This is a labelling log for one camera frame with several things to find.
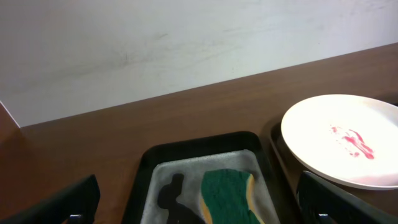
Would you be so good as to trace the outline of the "white plate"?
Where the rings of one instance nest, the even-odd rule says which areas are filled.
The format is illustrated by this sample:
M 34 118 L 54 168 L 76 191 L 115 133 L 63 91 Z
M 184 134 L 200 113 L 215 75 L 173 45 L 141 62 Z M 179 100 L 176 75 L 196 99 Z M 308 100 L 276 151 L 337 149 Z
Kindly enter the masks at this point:
M 356 95 L 320 95 L 284 114 L 282 137 L 310 171 L 338 184 L 397 188 L 397 106 Z

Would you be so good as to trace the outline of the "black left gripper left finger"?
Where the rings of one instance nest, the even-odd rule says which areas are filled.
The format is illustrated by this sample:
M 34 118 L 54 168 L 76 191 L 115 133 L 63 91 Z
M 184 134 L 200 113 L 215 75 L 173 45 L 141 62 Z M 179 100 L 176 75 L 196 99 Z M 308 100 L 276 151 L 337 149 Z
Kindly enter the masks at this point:
M 55 193 L 50 198 L 1 220 L 1 224 L 87 223 L 92 224 L 101 194 L 94 174 Z

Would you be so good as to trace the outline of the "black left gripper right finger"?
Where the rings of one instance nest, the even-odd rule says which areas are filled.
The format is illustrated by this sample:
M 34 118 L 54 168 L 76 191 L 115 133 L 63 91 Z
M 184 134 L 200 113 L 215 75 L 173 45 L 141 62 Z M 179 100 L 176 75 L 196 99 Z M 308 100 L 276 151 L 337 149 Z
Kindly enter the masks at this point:
M 296 194 L 304 223 L 397 223 L 397 217 L 309 171 L 300 175 Z

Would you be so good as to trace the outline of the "green and yellow sponge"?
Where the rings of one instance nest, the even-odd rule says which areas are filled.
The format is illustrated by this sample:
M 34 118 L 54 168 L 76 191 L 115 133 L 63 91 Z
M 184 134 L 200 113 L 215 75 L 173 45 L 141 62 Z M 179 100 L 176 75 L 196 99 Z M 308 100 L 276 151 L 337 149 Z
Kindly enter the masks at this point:
M 204 173 L 200 185 L 200 209 L 206 223 L 261 224 L 253 202 L 254 176 L 234 169 Z

